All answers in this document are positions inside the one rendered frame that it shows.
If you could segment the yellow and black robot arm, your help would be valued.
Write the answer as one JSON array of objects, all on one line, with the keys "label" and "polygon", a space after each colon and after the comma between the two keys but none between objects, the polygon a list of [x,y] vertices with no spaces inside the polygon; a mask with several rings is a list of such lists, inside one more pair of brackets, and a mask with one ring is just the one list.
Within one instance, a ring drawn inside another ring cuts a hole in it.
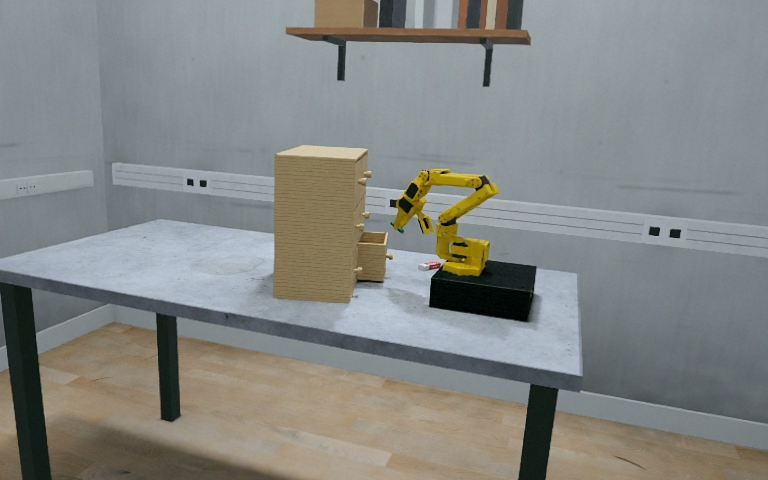
[{"label": "yellow and black robot arm", "polygon": [[[447,176],[447,174],[456,176]],[[467,178],[467,176],[477,178]],[[488,176],[453,174],[448,169],[430,169],[422,170],[417,178],[410,182],[404,195],[412,202],[420,200],[427,195],[432,185],[466,187],[476,190],[438,216],[440,223],[436,224],[436,255],[440,259],[448,260],[448,262],[443,263],[443,271],[459,276],[479,276],[485,267],[483,254],[487,241],[464,240],[463,237],[455,236],[458,229],[456,220],[498,194],[496,185],[490,184]],[[459,215],[459,213],[462,214]],[[455,215],[458,216],[455,217]],[[451,252],[449,252],[449,242],[454,242],[451,244]]]}]

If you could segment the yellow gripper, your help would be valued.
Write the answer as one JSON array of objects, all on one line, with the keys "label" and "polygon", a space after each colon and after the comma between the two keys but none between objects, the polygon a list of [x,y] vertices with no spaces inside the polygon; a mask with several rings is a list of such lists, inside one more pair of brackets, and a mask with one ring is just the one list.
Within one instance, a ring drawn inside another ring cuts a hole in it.
[{"label": "yellow gripper", "polygon": [[404,193],[400,198],[397,199],[396,202],[398,213],[394,221],[394,229],[397,230],[399,227],[404,227],[405,224],[416,214],[418,216],[418,222],[420,224],[422,233],[427,234],[434,232],[429,216],[421,212],[424,204],[426,203],[426,199],[421,198],[420,200],[412,202],[408,197],[404,195]]}]

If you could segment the tan wooden chest of drawers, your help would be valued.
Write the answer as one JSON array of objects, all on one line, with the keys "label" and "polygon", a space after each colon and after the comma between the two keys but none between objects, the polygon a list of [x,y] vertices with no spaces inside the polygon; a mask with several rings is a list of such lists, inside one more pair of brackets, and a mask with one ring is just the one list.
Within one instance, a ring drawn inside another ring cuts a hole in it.
[{"label": "tan wooden chest of drawers", "polygon": [[366,193],[354,207],[355,169],[364,154],[305,145],[275,154],[273,298],[350,304],[354,209]]}]

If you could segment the red and white eraser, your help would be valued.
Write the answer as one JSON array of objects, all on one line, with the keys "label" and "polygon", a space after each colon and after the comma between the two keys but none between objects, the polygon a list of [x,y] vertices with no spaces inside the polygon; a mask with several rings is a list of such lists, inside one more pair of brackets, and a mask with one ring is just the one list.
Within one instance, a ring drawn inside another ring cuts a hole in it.
[{"label": "red and white eraser", "polygon": [[418,265],[418,269],[423,270],[423,271],[432,270],[432,269],[436,269],[436,268],[440,268],[440,267],[441,267],[441,263],[436,262],[436,261],[428,262],[428,263],[424,263],[424,264],[419,264]]}]

